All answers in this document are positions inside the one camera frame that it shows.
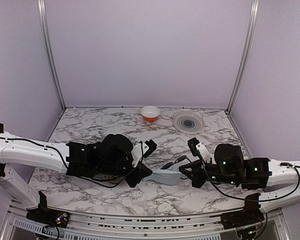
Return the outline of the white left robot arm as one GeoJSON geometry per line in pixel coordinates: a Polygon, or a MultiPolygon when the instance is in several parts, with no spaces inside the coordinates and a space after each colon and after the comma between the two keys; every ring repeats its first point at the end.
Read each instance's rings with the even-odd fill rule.
{"type": "Polygon", "coordinates": [[[13,135],[0,123],[0,186],[33,210],[43,223],[53,219],[44,194],[34,190],[12,168],[12,164],[52,170],[104,188],[125,181],[134,188],[152,174],[143,160],[157,148],[153,140],[136,145],[122,134],[109,134],[102,141],[49,143],[13,135]]]}

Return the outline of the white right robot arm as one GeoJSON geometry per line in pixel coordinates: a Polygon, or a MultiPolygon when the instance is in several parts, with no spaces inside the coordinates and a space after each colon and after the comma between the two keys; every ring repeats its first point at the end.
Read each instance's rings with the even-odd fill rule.
{"type": "Polygon", "coordinates": [[[229,184],[249,191],[285,186],[242,198],[244,206],[237,214],[242,224],[250,223],[257,213],[265,214],[300,200],[300,161],[266,157],[244,159],[240,146],[224,143],[216,147],[214,158],[210,160],[202,143],[191,143],[189,148],[198,159],[180,166],[179,171],[191,180],[195,188],[201,188],[206,182],[214,188],[218,184],[229,184]]]}

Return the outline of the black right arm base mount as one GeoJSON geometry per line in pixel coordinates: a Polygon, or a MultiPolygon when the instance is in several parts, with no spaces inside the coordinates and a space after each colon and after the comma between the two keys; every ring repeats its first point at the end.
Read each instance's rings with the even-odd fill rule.
{"type": "Polygon", "coordinates": [[[248,195],[244,199],[244,206],[241,210],[223,213],[220,222],[225,230],[252,225],[262,222],[265,217],[260,210],[260,193],[248,195]]]}

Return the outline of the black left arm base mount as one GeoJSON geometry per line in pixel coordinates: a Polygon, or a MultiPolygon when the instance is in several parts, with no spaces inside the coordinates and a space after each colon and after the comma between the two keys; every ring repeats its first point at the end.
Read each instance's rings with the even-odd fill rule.
{"type": "Polygon", "coordinates": [[[51,227],[66,228],[68,226],[70,213],[62,210],[49,208],[47,197],[41,191],[38,192],[39,202],[33,209],[27,209],[26,218],[38,223],[48,224],[51,227]]]}

